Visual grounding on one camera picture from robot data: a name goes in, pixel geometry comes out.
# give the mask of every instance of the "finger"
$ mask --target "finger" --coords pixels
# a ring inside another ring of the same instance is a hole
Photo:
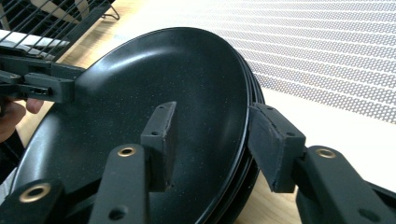
[[[7,103],[5,115],[0,118],[0,142],[6,141],[15,131],[15,126],[22,120],[26,110],[22,105]]]
[[[44,101],[42,100],[37,100],[37,99],[27,99],[26,102],[26,109],[32,113],[36,114],[38,111],[40,111],[41,106],[43,106]]]

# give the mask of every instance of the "brass insert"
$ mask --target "brass insert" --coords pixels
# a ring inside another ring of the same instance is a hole
[[[37,184],[21,194],[20,201],[21,203],[32,203],[44,198],[48,193],[50,193],[50,184]]]
[[[328,159],[335,158],[335,153],[333,153],[331,150],[326,149],[326,148],[317,149],[316,152],[319,156],[324,157],[324,158],[328,158]]]
[[[132,156],[136,153],[136,149],[134,149],[133,147],[125,147],[120,149],[119,151],[119,156],[121,157],[129,157]]]

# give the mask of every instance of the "white perforated backdrop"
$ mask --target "white perforated backdrop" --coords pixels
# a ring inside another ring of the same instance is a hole
[[[396,123],[395,1],[156,1],[150,15],[224,37],[264,88]]]

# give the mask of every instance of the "black plastic bracket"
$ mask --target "black plastic bracket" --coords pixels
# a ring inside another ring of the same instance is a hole
[[[396,223],[370,185],[332,148],[310,147],[296,159],[292,176],[303,223]]]
[[[157,106],[140,135],[140,144],[150,150],[150,191],[165,191],[171,186],[171,176],[177,147],[176,102]]]
[[[51,77],[71,80],[75,80],[85,72],[84,68],[75,67],[72,65],[53,63],[35,58],[24,58],[1,54],[1,52],[0,70],[7,71],[22,77],[29,73],[39,73]]]
[[[295,158],[304,154],[305,136],[269,105],[249,109],[247,147],[274,192],[294,192],[291,169]]]
[[[55,179],[42,179],[7,196],[0,206],[0,223],[62,223],[64,214],[63,184]]]
[[[89,223],[148,223],[148,159],[134,144],[110,152]]]
[[[74,84],[70,79],[30,73],[25,75],[23,80],[21,79],[21,83],[0,83],[0,95],[69,103],[74,101]]]

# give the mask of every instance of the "wire rack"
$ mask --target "wire rack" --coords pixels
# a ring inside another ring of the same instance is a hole
[[[0,48],[56,61],[112,7],[111,0],[0,0]]]

